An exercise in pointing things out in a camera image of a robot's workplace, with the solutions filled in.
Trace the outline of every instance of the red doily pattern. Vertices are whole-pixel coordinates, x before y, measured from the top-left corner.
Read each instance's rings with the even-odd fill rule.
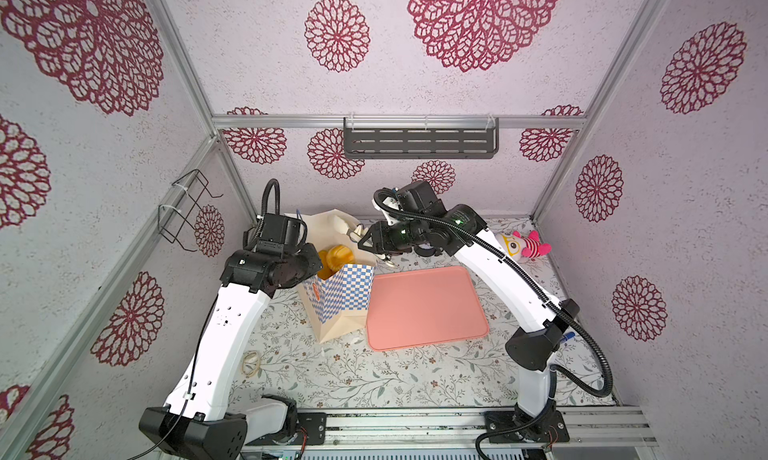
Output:
[[[304,22],[306,46],[331,71],[349,71],[362,62],[371,39],[366,18],[349,0],[320,0]]]
[[[444,194],[456,181],[456,171],[442,160],[430,160],[416,167],[411,182],[426,180],[436,194]]]
[[[99,363],[126,366],[149,350],[163,325],[165,299],[155,278],[139,273],[91,347]]]
[[[28,391],[29,386],[14,385],[4,392],[0,392],[0,428],[11,417],[16,406]]]
[[[414,35],[445,67],[488,70],[531,44],[557,0],[411,0]]]
[[[616,285],[612,303],[621,329],[637,340],[653,340],[667,326],[667,303],[648,279],[628,276]]]
[[[105,113],[148,110],[163,79],[144,0],[0,0],[2,26],[44,74]]]
[[[344,155],[344,132],[338,128],[321,130],[310,139],[306,154],[315,170],[328,178],[350,178],[362,170],[365,160],[351,160]]]
[[[619,206],[621,188],[619,163],[607,155],[599,155],[581,169],[576,182],[576,206],[590,222],[599,222],[612,215]]]
[[[0,115],[0,228],[19,225],[45,205],[50,177],[37,142]]]
[[[27,448],[27,453],[31,455],[27,460],[62,460],[69,452],[69,441],[74,432],[73,414],[74,408],[69,405],[69,395],[62,395],[58,406],[45,419],[42,430],[34,436]]]
[[[543,115],[581,115],[584,112],[573,105],[558,105],[545,110]],[[537,162],[560,157],[563,148],[571,139],[569,128],[527,128],[520,137],[520,151],[523,156]]]
[[[266,115],[257,108],[239,107],[229,115]],[[255,164],[271,164],[286,152],[286,136],[282,128],[230,128],[223,130],[232,151]]]
[[[676,114],[711,104],[725,93],[744,62],[744,32],[736,24],[712,24],[672,55],[661,79],[661,101]]]
[[[213,205],[200,209],[194,222],[194,238],[197,247],[206,256],[215,256],[221,252],[224,244],[224,220]]]

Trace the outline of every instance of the white speckled wall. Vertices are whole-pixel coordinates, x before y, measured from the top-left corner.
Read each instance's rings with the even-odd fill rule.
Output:
[[[217,113],[581,114],[641,1],[168,0],[168,5]],[[264,183],[277,177],[286,186],[286,205],[370,214],[375,189],[410,183],[425,163],[350,165],[333,159],[339,150],[328,137],[340,142],[339,135],[327,134],[318,148],[310,142],[316,134],[232,133],[230,145],[242,157],[238,167],[251,194],[259,198]],[[557,147],[548,154],[534,151],[549,135],[540,132],[522,141],[520,130],[506,130],[492,161],[448,161],[421,172],[439,177],[448,204],[468,203],[485,214],[529,214],[568,141],[567,135],[555,140]],[[291,185],[300,188],[290,193]]]
[[[768,449],[766,4],[672,0],[541,224],[669,460]]]
[[[241,248],[249,225],[220,156],[210,158],[201,170],[210,192],[222,196],[203,193],[203,214],[188,200],[180,206],[183,212],[193,210],[189,220],[197,227],[184,227],[181,242],[197,251],[160,241],[134,289],[62,388],[74,409],[66,458],[103,458],[104,436],[110,458],[129,458],[152,445],[138,430],[141,414],[149,406],[162,406],[184,373],[216,297],[216,279],[226,258]],[[198,189],[190,191],[196,194]]]
[[[0,423],[205,138],[148,16],[126,40],[97,28],[127,14],[105,0],[16,1],[0,0]]]

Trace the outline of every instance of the pink striped plush toy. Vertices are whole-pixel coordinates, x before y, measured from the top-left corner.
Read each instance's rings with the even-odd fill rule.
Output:
[[[514,258],[515,255],[525,258],[536,258],[537,256],[546,255],[552,252],[552,245],[543,244],[538,237],[538,232],[534,230],[528,235],[528,238],[524,238],[520,232],[512,232],[512,236],[506,236],[504,234],[496,234],[496,239],[507,249],[507,254]]]

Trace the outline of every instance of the floral tablecloth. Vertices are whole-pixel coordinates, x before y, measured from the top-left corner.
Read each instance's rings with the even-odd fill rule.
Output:
[[[488,225],[506,234],[533,229],[524,219],[492,219]],[[396,258],[396,265],[393,269],[379,263],[376,272],[459,263],[447,255],[407,254]],[[546,258],[522,266],[549,292],[562,295]],[[485,338],[390,352],[372,351],[364,329],[317,343],[296,290],[278,292],[249,339],[246,354],[258,352],[260,365],[250,378],[238,372],[230,411],[245,410],[262,393],[293,398],[299,408],[512,406],[517,366],[504,344],[518,325],[485,283],[470,275],[490,325]],[[561,364],[592,386],[602,386],[599,368],[580,337],[562,344],[559,356]],[[561,376],[556,399],[560,405],[614,405],[612,398],[592,397]]]

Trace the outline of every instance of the metal vent grille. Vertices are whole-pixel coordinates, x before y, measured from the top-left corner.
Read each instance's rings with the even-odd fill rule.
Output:
[[[353,159],[493,158],[498,118],[488,128],[350,128],[344,119],[344,155]]]
[[[249,455],[253,452],[243,452],[246,460],[251,460]],[[503,452],[494,452],[492,448],[486,449],[485,454],[493,460],[524,460],[523,451],[520,448],[505,448]],[[312,452],[307,450],[302,460],[480,460],[475,450],[470,448],[446,448],[435,450],[414,449],[408,450],[319,450]]]

